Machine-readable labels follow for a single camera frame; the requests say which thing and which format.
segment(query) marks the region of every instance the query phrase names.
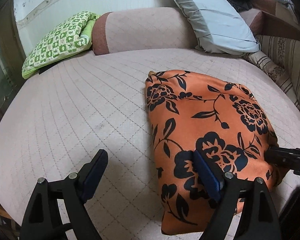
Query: orange cloth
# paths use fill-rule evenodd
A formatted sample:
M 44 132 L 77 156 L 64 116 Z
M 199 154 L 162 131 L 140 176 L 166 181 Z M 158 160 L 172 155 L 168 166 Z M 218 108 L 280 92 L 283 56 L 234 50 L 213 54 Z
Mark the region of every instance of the orange cloth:
M 146 103 L 165 208 L 163 233 L 204 231 L 216 207 L 193 167 L 195 149 L 239 179 L 262 177 L 269 189 L 282 179 L 263 157 L 277 137 L 245 86 L 182 70 L 150 73 Z M 238 201 L 235 212 L 242 207 Z

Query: gray pillow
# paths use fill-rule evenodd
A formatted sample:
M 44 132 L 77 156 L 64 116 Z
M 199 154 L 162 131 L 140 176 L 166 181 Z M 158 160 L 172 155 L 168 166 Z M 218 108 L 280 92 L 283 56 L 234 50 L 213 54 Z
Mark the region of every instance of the gray pillow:
M 227 0 L 174 0 L 191 23 L 196 49 L 242 56 L 260 50 L 250 28 Z

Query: green cushion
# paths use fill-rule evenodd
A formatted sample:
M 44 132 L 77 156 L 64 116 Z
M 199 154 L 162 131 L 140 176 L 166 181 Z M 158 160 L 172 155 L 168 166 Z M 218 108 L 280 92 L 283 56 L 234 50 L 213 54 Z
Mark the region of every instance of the green cushion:
M 83 11 L 52 29 L 26 58 L 22 77 L 27 79 L 41 67 L 89 49 L 92 28 L 97 18 L 99 15 Z

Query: stitched grid pattern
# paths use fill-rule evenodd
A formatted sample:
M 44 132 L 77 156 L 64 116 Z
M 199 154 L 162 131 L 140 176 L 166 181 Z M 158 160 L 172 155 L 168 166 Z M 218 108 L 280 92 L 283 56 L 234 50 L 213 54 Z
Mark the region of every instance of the stitched grid pattern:
M 300 148 L 300 112 L 260 69 L 243 59 L 191 49 L 153 49 L 60 62 L 22 87 L 0 123 L 0 203 L 21 224 L 38 177 L 63 179 L 98 149 L 109 164 L 88 213 L 104 240 L 198 239 L 200 233 L 161 234 L 163 208 L 147 120 L 149 71 L 186 69 L 251 89 L 281 147 Z M 300 178 L 289 172 L 272 193 L 282 209 Z M 68 220 L 63 202 L 61 216 Z M 228 232 L 232 239 L 239 215 Z M 70 240 L 76 239 L 68 233 Z
M 108 15 L 105 36 L 110 53 L 136 49 L 189 48 L 198 45 L 179 8 L 142 8 Z

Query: striped fabric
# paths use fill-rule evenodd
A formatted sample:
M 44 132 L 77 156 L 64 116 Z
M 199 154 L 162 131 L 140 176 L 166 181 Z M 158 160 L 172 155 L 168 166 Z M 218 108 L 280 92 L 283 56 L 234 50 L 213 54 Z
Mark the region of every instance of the striped fabric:
M 289 74 L 300 105 L 300 41 L 258 35 L 261 50 Z
M 293 89 L 291 78 L 284 68 L 276 65 L 262 51 L 247 53 L 243 58 L 266 73 L 300 110 L 300 105 Z

